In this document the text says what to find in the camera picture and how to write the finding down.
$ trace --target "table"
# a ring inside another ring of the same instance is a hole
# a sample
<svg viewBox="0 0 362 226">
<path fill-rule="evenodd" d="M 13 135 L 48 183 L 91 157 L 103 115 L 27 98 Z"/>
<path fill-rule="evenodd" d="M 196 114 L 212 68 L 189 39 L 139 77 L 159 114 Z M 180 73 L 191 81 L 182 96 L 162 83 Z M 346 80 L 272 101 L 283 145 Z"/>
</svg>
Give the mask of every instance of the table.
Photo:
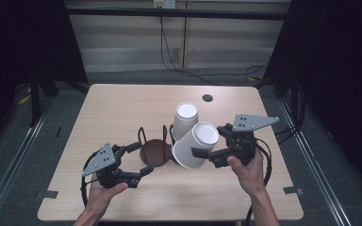
<svg viewBox="0 0 362 226">
<path fill-rule="evenodd" d="M 205 94 L 210 94 L 213 101 L 205 102 Z M 88 157 L 105 142 L 128 145 L 138 141 L 141 126 L 148 140 L 162 138 L 162 126 L 173 123 L 175 108 L 182 102 L 195 103 L 199 120 L 216 126 L 233 123 L 237 113 L 267 115 L 255 88 L 93 85 L 48 188 L 58 191 L 58 196 L 42 201 L 39 219 L 76 220 L 84 209 L 79 188 Z M 266 141 L 272 151 L 273 170 L 268 191 L 278 218 L 302 218 L 297 195 L 286 195 L 283 190 L 293 184 L 272 128 L 257 130 L 255 136 Z M 214 151 L 225 147 L 221 137 Z M 125 171 L 145 167 L 140 151 L 126 153 L 122 162 L 120 168 Z M 142 178 L 137 189 L 129 188 L 114 197 L 102 220 L 244 220 L 249 206 L 249 196 L 229 167 L 215 169 L 206 161 L 201 168 L 191 170 L 169 161 Z"/>
</svg>

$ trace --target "human hand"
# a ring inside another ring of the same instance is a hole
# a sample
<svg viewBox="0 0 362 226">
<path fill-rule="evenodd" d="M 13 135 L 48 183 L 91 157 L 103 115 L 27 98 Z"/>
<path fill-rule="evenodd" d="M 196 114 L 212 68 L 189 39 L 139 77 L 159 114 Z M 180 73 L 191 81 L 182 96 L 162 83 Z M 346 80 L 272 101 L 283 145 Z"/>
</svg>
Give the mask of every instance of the human hand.
<svg viewBox="0 0 362 226">
<path fill-rule="evenodd" d="M 240 186 L 250 196 L 266 189 L 263 181 L 263 154 L 258 149 L 255 150 L 255 157 L 246 166 L 235 156 L 229 156 L 227 163 L 238 176 Z"/>
<path fill-rule="evenodd" d="M 111 188 L 104 188 L 99 184 L 96 174 L 92 175 L 90 196 L 85 210 L 78 217 L 74 225 L 93 225 L 104 216 L 111 199 L 128 188 L 127 183 L 120 183 Z"/>
</svg>

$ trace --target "white paper cup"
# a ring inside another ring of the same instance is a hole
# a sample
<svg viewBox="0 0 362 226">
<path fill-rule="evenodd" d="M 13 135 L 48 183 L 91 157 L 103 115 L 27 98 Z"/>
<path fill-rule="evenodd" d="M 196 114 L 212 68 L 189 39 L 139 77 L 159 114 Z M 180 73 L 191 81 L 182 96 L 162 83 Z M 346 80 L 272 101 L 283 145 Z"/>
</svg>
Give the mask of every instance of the white paper cup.
<svg viewBox="0 0 362 226">
<path fill-rule="evenodd" d="M 201 121 L 175 142 L 172 149 L 173 156 L 179 165 L 195 170 L 205 163 L 205 159 L 194 157 L 191 148 L 206 149 L 211 152 L 218 141 L 219 132 L 216 127 L 207 121 Z"/>
<path fill-rule="evenodd" d="M 174 139 L 180 140 L 198 121 L 198 107 L 196 104 L 191 102 L 179 104 L 174 114 Z"/>
</svg>

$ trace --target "finger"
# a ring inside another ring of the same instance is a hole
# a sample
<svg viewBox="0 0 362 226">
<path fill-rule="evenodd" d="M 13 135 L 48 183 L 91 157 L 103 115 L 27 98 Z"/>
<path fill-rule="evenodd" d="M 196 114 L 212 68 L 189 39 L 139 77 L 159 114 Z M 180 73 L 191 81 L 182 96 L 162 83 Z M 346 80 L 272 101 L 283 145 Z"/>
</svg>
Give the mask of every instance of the finger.
<svg viewBox="0 0 362 226">
<path fill-rule="evenodd" d="M 120 183 L 110 189 L 107 190 L 107 194 L 110 198 L 113 198 L 115 195 L 118 195 L 128 189 L 127 183 Z"/>
<path fill-rule="evenodd" d="M 230 165 L 232 171 L 237 175 L 242 175 L 242 173 L 246 170 L 240 160 L 236 158 L 235 156 L 229 156 L 227 157 L 227 163 Z"/>
</svg>

